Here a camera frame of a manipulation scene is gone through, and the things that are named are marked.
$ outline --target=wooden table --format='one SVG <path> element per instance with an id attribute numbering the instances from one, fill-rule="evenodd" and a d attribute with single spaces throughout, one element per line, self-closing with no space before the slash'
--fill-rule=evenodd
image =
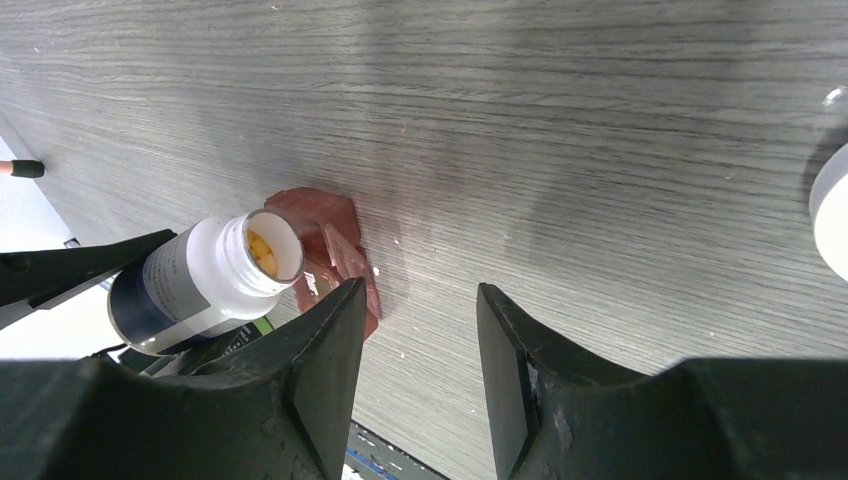
<path id="1" fill-rule="evenodd" d="M 844 355 L 806 198 L 848 3 L 60 3 L 0 9 L 0 134 L 80 241 L 352 196 L 387 313 L 354 416 L 452 478 L 494 476 L 481 281 L 645 372 Z"/>

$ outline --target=yellow capsule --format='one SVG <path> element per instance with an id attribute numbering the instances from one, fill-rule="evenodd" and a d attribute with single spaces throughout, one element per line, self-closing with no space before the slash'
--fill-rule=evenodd
<path id="1" fill-rule="evenodd" d="M 277 259 L 274 258 L 273 253 L 269 253 L 264 257 L 260 258 L 258 262 L 259 268 L 265 271 L 268 275 L 272 277 L 277 276 Z"/>
<path id="2" fill-rule="evenodd" d="M 263 240 L 262 237 L 256 237 L 256 240 L 254 240 L 253 243 L 250 244 L 250 250 L 255 253 L 256 256 L 258 256 L 259 258 L 262 258 L 265 255 L 271 253 L 271 247 L 269 247 L 268 244 L 265 243 L 265 240 Z"/>

